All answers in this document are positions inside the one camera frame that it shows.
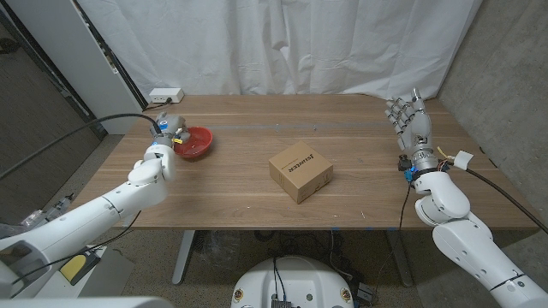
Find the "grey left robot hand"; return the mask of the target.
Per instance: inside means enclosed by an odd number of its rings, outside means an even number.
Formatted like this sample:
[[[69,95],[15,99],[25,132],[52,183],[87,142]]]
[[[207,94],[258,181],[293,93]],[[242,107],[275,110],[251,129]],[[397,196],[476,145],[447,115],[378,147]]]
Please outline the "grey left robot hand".
[[[186,120],[180,115],[169,115],[164,111],[157,116],[156,123],[160,129],[160,133],[157,133],[154,127],[151,128],[153,136],[152,145],[167,145],[172,147],[173,139],[186,142],[191,137]]]

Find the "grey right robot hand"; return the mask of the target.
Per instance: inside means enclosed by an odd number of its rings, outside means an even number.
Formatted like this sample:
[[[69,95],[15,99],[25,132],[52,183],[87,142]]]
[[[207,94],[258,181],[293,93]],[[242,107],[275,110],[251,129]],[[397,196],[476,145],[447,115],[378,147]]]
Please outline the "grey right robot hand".
[[[432,122],[419,90],[412,90],[410,102],[398,98],[385,104],[385,116],[396,132],[401,151],[417,171],[435,169],[438,159],[432,146]]]

